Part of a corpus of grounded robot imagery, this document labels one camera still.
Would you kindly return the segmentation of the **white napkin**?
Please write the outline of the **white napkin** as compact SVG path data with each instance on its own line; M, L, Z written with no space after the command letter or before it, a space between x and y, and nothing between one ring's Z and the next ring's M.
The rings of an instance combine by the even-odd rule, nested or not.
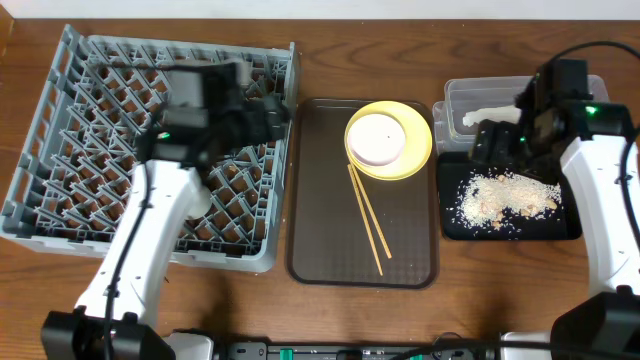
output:
M514 105L481 108L476 111L467 112L462 118L462 123L466 127L472 127L484 120L517 124L520 116L521 110Z

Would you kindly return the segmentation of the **rice and scraps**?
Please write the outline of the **rice and scraps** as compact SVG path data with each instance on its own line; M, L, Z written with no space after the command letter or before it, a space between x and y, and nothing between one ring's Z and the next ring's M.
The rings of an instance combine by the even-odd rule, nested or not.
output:
M543 184L510 171L472 172L454 192L453 204L445 206L446 214L454 216L451 223L489 232L515 230L516 220L545 220L561 209L559 184Z

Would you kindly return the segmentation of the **light blue bowl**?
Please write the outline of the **light blue bowl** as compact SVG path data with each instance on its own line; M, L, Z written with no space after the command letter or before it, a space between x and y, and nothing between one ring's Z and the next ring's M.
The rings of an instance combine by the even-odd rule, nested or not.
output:
M212 206L211 191L202 184L197 184L191 191L186 217L195 220L206 215Z

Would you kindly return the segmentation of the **plain wooden chopstick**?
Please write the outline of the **plain wooden chopstick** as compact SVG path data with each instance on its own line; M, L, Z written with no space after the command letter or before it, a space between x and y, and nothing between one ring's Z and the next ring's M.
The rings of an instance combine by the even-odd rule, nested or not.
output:
M350 171L350 175L352 178L352 184L354 186L354 192L356 194L356 198L358 199L359 204L361 205L361 213L364 213L364 209L367 209L367 211L369 212L369 217L371 218L373 222L373 226L378 234L378 237L380 238L385 254L388 259L391 259L392 258L391 250L386 241L384 232L382 231L382 228L379 223L378 217L375 213L375 210L371 204L371 201L369 200L366 189L364 188L362 180L359 176L358 170L356 166L351 163L348 164L348 169Z

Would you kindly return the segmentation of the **patterned wooden chopstick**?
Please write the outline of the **patterned wooden chopstick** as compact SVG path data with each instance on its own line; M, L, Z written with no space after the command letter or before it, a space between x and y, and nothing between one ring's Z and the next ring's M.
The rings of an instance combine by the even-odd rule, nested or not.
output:
M353 186L353 190L354 190L354 194L355 194L355 197L356 197L356 201L357 201L357 204L358 204L358 207L359 207L359 210L360 210L361 218L362 218L362 221L363 221L363 224L364 224L364 227L365 227L365 232L366 232L367 238L369 240L369 244L370 244L370 247L371 247L372 255L373 255L373 258L375 260L378 273L382 277L384 275L384 272L383 272L383 269L382 269L382 266L381 266L381 263L380 263L380 259L379 259L379 255L378 255L378 252L377 252L376 245L374 243L374 238L373 238L373 234L371 232L368 216L366 214L364 202L363 202L363 199L362 199L362 196L361 196L361 193L360 193L360 190L359 190L359 186L358 186L358 183L357 183L357 180L356 180L356 176L355 176L356 174L355 174L354 168L353 168L353 166L351 164L347 165L347 169L348 169L350 180L351 180L351 183L352 183L352 186Z

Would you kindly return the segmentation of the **white pinkish bowl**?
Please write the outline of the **white pinkish bowl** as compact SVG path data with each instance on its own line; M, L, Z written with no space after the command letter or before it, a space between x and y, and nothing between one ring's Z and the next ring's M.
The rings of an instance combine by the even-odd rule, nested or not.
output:
M347 147L359 163L386 166L396 161L406 145L406 134L400 123L384 114L358 118L347 131Z

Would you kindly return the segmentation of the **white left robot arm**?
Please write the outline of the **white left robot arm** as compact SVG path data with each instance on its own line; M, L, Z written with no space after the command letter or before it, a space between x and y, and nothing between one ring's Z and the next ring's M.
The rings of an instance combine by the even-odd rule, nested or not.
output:
M206 172L232 150L284 138L291 116L278 100L248 99L241 59L167 67L168 99L135 139L137 165L126 208L99 270L70 312L41 328L49 359L213 359L212 337L154 329L160 290L178 235L212 205Z

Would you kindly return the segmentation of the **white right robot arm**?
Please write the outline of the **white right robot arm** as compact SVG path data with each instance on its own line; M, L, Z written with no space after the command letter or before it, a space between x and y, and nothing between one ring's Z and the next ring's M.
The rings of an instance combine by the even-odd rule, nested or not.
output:
M639 356L639 170L626 106L595 101L584 60L542 65L512 106L469 112L470 157L546 183L566 179L586 243L589 298L542 333L510 332L502 359Z

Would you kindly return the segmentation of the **clear plastic waste bin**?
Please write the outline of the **clear plastic waste bin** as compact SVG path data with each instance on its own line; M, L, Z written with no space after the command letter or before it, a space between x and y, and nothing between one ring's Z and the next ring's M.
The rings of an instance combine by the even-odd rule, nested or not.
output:
M482 108L513 105L529 81L530 76L449 80L444 86L445 99L432 107L437 153L467 152L474 143L477 125L464 125L463 117Z

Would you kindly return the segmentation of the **black waste tray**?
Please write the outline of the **black waste tray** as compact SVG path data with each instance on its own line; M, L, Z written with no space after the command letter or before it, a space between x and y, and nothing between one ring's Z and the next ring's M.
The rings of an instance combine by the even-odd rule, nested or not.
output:
M507 240L574 240L582 234L578 218L578 211L573 194L567 180L562 177L557 183L561 187L562 209L545 220L516 220L515 230L502 228L489 232L465 228L463 225L453 224L453 215L447 215L446 205L452 205L454 192L462 180L469 180L471 173L488 175L511 171L504 166L488 166L471 162L465 153L448 152L439 156L437 161L437 189L439 196L439 210L442 231L451 240L474 241L507 241Z

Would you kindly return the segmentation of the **grey plastic dishwasher rack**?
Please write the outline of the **grey plastic dishwasher rack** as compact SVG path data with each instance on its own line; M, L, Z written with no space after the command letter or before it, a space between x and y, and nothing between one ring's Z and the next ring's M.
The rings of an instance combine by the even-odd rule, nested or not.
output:
M4 238L41 253L101 258L135 165L134 138L167 99L166 67L247 62L249 99L296 106L295 47L264 49L113 36L66 27L1 210ZM207 177L212 206L182 228L172 261L262 273L276 260L288 141L227 155Z

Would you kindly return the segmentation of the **yellow round plate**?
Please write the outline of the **yellow round plate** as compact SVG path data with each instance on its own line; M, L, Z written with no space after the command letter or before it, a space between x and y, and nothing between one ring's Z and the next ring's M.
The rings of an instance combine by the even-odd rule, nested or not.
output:
M400 157L386 166L374 167L359 163L347 147L347 131L360 117L384 114L395 118L406 134L406 145ZM351 116L345 127L344 146L349 162L365 175L383 181L398 181L413 176L426 165L433 148L432 132L426 119L414 108L396 101L367 104Z

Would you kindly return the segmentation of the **dark brown serving tray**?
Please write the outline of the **dark brown serving tray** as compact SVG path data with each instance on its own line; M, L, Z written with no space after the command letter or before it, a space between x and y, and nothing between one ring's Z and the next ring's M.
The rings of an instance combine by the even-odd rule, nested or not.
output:
M399 181L361 180L392 253L388 259L368 216L384 272L378 273L344 146L345 127L363 100L310 99L294 127L287 269L312 285L422 289L439 272L436 159Z

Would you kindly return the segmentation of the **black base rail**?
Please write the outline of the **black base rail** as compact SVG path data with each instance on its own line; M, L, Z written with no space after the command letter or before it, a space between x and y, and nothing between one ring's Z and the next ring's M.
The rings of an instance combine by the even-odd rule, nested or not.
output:
M372 344L272 343L266 339L227 343L195 329L174 330L163 341L176 359L212 360L497 360L498 350L456 348L418 353L417 347Z

